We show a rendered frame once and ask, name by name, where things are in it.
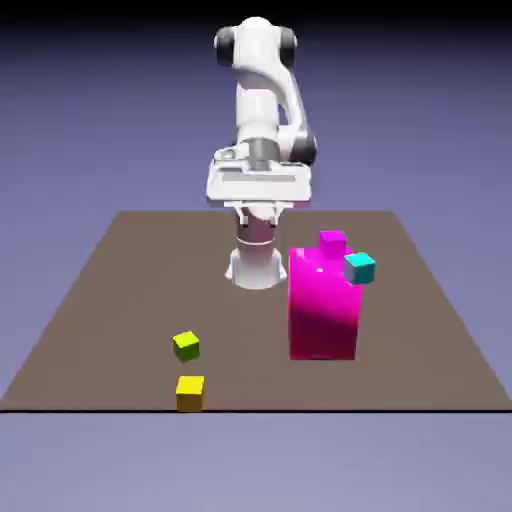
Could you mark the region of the small cyan cube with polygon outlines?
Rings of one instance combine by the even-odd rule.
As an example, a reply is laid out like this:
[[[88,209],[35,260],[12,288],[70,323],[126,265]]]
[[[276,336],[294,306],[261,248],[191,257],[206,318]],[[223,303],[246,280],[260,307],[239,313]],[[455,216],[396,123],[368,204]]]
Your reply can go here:
[[[376,261],[365,252],[344,256],[344,277],[352,285],[369,284],[375,279]]]

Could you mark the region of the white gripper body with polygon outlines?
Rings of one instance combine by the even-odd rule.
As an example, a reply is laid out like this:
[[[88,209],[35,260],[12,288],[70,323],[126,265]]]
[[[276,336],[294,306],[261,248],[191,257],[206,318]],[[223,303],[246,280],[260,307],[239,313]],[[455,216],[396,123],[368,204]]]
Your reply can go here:
[[[206,197],[213,203],[307,203],[312,197],[311,168],[269,161],[252,170],[247,160],[212,160]]]

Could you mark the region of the small yellow cube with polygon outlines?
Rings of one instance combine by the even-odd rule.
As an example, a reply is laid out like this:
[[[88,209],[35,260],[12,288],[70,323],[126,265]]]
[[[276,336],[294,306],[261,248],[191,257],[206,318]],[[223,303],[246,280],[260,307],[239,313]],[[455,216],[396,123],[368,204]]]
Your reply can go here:
[[[204,376],[180,376],[177,380],[175,396],[179,412],[200,412],[203,410]]]

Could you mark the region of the small magenta cube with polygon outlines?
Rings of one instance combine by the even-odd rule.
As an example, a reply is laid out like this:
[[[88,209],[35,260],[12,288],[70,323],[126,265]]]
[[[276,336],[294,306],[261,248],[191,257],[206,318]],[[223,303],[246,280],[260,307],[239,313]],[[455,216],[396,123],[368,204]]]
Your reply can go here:
[[[341,230],[322,230],[318,233],[318,249],[325,259],[342,259],[346,254],[347,238]]]

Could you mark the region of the small lime green cube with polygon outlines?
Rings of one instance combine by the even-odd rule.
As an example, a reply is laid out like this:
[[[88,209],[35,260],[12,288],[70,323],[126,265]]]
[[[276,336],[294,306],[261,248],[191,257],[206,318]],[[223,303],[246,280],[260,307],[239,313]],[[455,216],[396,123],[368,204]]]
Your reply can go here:
[[[192,332],[181,332],[172,337],[174,354],[181,362],[188,362],[200,357],[200,340]]]

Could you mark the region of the large magenta box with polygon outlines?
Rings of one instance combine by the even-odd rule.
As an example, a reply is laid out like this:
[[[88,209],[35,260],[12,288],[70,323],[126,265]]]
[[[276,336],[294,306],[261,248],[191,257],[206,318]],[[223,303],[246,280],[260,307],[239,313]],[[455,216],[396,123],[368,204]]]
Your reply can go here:
[[[293,360],[353,360],[363,287],[345,278],[344,259],[317,247],[288,254],[287,328]]]

